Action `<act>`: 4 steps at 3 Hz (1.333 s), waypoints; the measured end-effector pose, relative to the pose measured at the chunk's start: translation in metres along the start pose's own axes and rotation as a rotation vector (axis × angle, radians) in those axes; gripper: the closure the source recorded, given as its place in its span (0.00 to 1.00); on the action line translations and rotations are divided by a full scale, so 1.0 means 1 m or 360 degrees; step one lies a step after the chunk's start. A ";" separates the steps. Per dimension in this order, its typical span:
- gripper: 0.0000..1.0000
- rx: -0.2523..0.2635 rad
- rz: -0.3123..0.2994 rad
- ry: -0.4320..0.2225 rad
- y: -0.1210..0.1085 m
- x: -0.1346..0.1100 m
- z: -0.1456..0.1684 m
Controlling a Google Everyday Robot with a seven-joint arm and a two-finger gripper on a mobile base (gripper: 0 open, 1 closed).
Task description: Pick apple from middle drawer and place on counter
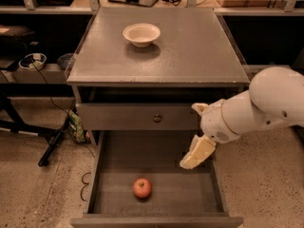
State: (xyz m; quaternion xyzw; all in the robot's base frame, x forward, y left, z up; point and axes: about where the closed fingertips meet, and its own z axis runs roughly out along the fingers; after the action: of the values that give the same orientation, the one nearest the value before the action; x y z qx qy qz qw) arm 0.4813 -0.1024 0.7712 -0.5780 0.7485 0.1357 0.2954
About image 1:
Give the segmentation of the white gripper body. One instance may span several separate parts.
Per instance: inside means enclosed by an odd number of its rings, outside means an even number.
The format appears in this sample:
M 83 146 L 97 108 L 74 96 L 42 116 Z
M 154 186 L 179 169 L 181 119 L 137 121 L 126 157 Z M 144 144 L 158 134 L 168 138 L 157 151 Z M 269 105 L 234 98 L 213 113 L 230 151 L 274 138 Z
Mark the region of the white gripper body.
M 202 132 L 216 143 L 229 143 L 239 138 L 239 135 L 234 133 L 224 121 L 223 103 L 223 100 L 219 100 L 206 106 L 201 115 Z

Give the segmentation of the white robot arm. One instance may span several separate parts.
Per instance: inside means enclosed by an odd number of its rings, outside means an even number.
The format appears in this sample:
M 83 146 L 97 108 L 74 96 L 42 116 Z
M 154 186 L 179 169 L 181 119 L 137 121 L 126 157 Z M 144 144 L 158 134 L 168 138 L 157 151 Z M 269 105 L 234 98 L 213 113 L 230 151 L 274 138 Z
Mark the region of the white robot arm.
M 202 136 L 196 135 L 189 151 L 180 161 L 184 169 L 193 169 L 216 150 L 241 135 L 277 127 L 304 125 L 304 75 L 286 67 L 261 70 L 249 89 L 227 100 L 212 104 L 195 103 L 200 115 Z

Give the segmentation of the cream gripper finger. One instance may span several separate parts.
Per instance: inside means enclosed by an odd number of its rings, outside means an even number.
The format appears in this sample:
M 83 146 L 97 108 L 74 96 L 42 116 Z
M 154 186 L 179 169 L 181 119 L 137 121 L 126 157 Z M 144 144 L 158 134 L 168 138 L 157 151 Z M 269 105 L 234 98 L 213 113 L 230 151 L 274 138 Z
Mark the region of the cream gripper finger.
M 208 104 L 204 103 L 194 103 L 191 105 L 191 108 L 195 110 L 200 116 L 203 115 L 205 109 L 208 107 Z
M 216 150 L 216 143 L 206 135 L 195 135 L 191 141 L 189 151 L 180 161 L 183 169 L 193 169 L 203 163 Z

